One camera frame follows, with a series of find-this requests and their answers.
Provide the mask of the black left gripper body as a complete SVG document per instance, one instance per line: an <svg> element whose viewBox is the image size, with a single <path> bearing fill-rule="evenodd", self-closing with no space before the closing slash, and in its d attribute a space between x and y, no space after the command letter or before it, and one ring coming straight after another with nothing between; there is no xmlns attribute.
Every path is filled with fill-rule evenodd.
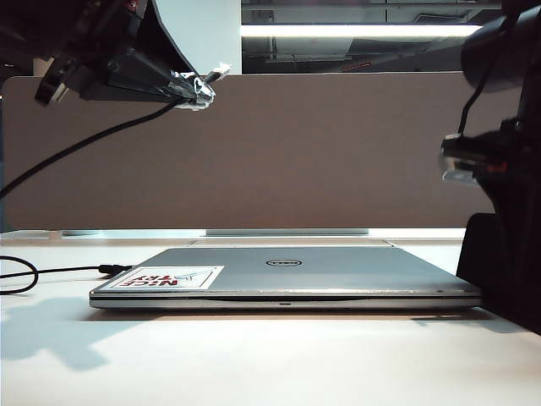
<svg viewBox="0 0 541 406"><path fill-rule="evenodd" d="M136 2L83 1L75 22L47 52L53 58L36 91L44 105L70 89L85 100L147 99L145 74L136 60L137 31L142 18Z"/></svg>

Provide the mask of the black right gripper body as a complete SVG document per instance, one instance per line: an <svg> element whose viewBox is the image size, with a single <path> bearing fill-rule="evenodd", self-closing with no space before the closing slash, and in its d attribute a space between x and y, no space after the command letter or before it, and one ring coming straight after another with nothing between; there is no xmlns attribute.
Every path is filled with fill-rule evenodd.
<svg viewBox="0 0 541 406"><path fill-rule="evenodd" d="M505 180L528 174L540 152L540 138L523 122L507 119L498 129L476 136L447 135L440 147L444 181L480 185L484 180Z"/></svg>

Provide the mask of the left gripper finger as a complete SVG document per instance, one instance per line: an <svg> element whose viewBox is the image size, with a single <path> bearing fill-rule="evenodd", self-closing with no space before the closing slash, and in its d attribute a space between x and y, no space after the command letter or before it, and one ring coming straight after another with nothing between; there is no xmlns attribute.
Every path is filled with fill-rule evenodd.
<svg viewBox="0 0 541 406"><path fill-rule="evenodd" d="M157 1L138 1L137 80L145 85L179 85L199 74L182 54L165 27Z"/></svg>
<svg viewBox="0 0 541 406"><path fill-rule="evenodd" d="M107 84L156 102L178 101L179 108L202 110L216 93L182 55L153 58L129 48L107 63Z"/></svg>

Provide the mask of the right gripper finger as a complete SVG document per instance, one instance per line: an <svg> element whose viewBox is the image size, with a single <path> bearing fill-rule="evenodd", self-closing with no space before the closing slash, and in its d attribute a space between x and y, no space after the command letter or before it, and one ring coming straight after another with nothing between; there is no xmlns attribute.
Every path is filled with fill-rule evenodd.
<svg viewBox="0 0 541 406"><path fill-rule="evenodd" d="M481 178L484 193L499 217L532 217L540 196L540 182L535 178Z"/></svg>

